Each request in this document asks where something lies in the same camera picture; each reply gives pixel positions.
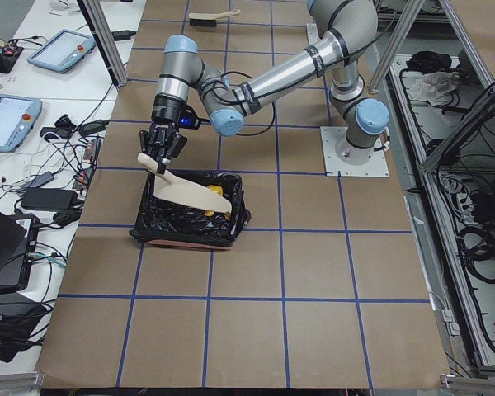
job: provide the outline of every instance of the tablet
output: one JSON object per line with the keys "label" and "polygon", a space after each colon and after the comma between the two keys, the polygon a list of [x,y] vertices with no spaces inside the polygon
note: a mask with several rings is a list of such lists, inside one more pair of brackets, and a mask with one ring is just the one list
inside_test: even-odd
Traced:
{"label": "tablet", "polygon": [[30,56],[27,62],[57,73],[66,73],[95,46],[93,37],[62,29]]}
{"label": "tablet", "polygon": [[1,153],[10,153],[22,144],[41,110],[40,99],[0,94]]}

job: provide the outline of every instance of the wooden spatula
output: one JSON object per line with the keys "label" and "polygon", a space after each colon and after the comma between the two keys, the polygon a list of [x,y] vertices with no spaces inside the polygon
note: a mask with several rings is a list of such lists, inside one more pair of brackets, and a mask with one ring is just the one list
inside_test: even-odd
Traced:
{"label": "wooden spatula", "polygon": [[156,173],[158,163],[147,154],[138,155],[138,163],[156,175],[154,196],[179,205],[220,213],[231,213],[231,202],[207,187],[182,179],[169,171]]}

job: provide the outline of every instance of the light blue cap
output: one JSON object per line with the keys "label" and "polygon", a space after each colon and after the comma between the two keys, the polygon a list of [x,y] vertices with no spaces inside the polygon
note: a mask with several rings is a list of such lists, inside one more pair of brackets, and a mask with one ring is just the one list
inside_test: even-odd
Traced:
{"label": "light blue cap", "polygon": [[389,109],[381,101],[369,98],[357,105],[357,124],[367,134],[372,136],[382,134],[389,123],[389,119]]}
{"label": "light blue cap", "polygon": [[198,45],[193,39],[185,35],[171,35],[167,40],[163,52],[165,54],[167,52],[192,52],[196,54],[198,52]]}
{"label": "light blue cap", "polygon": [[214,129],[222,136],[233,136],[244,127],[242,114],[234,109],[220,109],[210,116]]}
{"label": "light blue cap", "polygon": [[306,7],[308,7],[308,12],[310,12],[310,9],[312,8],[314,3],[315,3],[315,0],[308,0],[306,2]]}

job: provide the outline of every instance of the robotic arm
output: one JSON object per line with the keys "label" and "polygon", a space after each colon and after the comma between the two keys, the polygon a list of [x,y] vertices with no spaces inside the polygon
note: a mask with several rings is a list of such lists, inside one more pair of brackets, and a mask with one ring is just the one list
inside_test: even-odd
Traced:
{"label": "robotic arm", "polygon": [[307,7],[322,38],[238,87],[230,87],[219,69],[198,56],[192,39],[182,35],[168,39],[152,124],[140,135],[142,151],[157,160],[159,173],[165,172],[186,143],[179,129],[200,126],[199,117],[187,105],[189,88],[198,91],[216,131],[230,136],[243,128],[245,116],[328,71],[332,72],[331,103],[349,124],[338,153],[355,165],[368,160],[389,121],[384,104],[364,94],[363,78],[357,69],[357,59],[377,30],[375,7],[370,0],[308,0]]}

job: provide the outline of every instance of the black plastic bag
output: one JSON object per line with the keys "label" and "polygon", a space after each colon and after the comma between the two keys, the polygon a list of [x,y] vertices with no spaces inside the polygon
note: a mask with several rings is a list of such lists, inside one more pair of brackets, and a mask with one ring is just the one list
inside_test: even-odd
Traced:
{"label": "black plastic bag", "polygon": [[155,176],[150,173],[145,184],[135,226],[129,234],[140,243],[151,241],[231,248],[244,225],[251,219],[243,200],[242,179],[238,175],[202,171],[174,171],[202,186],[220,186],[224,198],[231,202],[231,214],[205,215],[204,210],[159,200],[154,196]]}

